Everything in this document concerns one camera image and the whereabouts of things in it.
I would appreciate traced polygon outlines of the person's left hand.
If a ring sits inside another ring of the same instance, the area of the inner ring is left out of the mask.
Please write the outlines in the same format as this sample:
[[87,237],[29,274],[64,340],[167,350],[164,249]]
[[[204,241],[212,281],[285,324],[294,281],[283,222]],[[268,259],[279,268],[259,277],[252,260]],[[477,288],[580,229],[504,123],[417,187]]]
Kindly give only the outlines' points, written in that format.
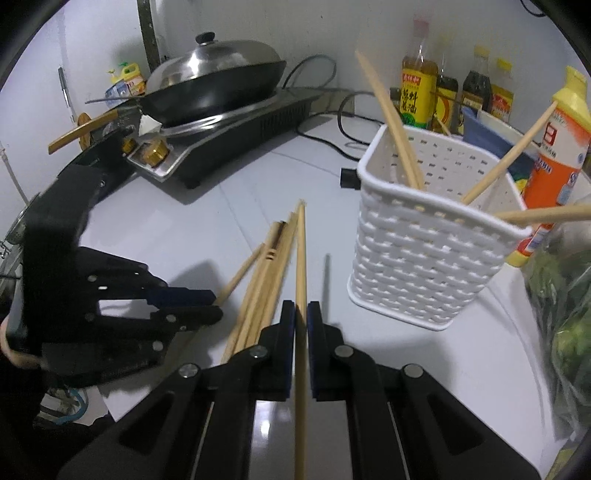
[[38,357],[15,351],[9,346],[7,339],[7,326],[8,318],[5,318],[1,323],[0,329],[1,351],[3,355],[17,368],[39,368],[41,360]]

